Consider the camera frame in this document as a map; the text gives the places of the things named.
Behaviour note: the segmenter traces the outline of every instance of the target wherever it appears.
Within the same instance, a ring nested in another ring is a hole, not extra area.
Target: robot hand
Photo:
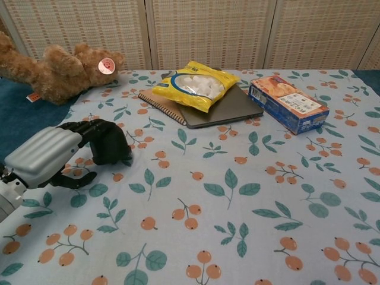
[[[131,155],[123,131],[113,122],[96,119],[47,127],[5,158],[0,164],[0,221],[23,202],[26,189],[47,184],[78,189],[96,177],[89,172],[79,179],[64,176],[66,162],[90,143],[97,165],[114,164]]]

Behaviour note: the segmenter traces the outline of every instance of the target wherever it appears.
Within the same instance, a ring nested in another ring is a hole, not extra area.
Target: table
[[[228,71],[244,90],[280,75],[328,105],[327,122],[191,130],[137,97],[167,71],[122,71],[64,122],[115,121],[131,159],[96,166],[86,146],[64,173],[95,171],[91,185],[27,191],[1,223],[0,284],[376,284],[380,97],[346,70]]]

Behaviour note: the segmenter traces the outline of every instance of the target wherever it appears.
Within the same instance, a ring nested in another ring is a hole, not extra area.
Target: teddy bear
[[[74,55],[59,45],[45,48],[37,61],[17,52],[12,40],[0,31],[0,77],[28,84],[42,99],[62,105],[90,87],[111,83],[125,57],[119,52],[75,46]]]

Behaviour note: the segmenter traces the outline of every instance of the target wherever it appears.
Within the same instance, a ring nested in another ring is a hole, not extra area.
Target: bag of marshmallows
[[[153,87],[153,93],[208,113],[239,77],[190,61]]]

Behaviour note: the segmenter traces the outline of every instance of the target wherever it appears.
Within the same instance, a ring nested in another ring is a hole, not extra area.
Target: cracker box
[[[330,112],[277,75],[252,80],[248,94],[295,135],[319,128]]]

